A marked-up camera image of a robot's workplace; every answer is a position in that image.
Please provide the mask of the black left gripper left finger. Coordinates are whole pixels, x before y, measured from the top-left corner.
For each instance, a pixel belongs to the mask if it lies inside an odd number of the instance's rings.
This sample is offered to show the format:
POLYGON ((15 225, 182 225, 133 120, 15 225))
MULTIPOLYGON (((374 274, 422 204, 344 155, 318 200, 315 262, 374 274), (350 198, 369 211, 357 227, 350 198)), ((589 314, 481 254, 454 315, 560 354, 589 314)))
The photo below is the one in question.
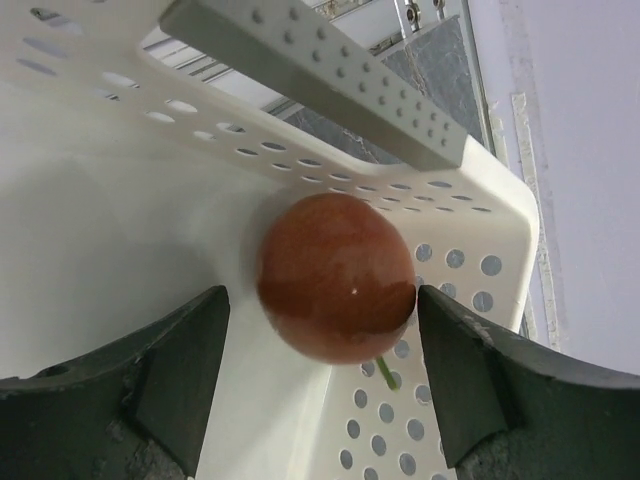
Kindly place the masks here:
POLYGON ((214 286, 101 348, 2 379, 2 478, 194 477, 229 318, 214 286))

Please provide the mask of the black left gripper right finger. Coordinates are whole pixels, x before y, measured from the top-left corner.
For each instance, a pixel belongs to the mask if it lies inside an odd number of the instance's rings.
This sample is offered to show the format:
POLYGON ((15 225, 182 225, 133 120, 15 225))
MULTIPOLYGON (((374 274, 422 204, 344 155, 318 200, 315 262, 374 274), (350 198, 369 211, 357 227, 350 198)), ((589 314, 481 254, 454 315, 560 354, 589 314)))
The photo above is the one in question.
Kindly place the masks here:
POLYGON ((419 335, 448 467, 460 479, 636 479, 639 378, 486 320, 432 286, 419 335))

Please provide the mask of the brown toy fruit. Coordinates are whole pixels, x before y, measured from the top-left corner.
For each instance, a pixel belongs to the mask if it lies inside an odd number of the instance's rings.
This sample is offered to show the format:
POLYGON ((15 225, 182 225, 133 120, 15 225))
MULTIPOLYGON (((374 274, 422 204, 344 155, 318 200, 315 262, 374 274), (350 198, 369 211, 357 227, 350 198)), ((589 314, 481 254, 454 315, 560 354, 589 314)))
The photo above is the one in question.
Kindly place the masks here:
POLYGON ((332 365, 377 363, 407 329, 416 304, 411 254, 396 227, 361 199, 324 193, 297 201, 267 230, 256 291, 276 333, 332 365))

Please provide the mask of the white plastic basket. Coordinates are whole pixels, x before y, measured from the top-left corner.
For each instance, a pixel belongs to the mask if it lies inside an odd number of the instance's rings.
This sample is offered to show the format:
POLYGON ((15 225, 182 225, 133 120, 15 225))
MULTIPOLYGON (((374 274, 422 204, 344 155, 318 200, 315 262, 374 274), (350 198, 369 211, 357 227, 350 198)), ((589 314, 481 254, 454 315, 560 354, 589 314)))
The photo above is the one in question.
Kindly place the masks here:
POLYGON ((451 478, 419 331, 389 365, 286 346, 253 288, 265 227, 296 199, 350 194, 402 234, 417 276, 517 330, 539 220, 530 189, 449 115, 300 1, 222 1, 212 41, 264 79, 381 119, 398 165, 356 159, 162 63, 165 1, 1 5, 1 371, 32 374, 223 284, 231 318, 199 479, 451 478))

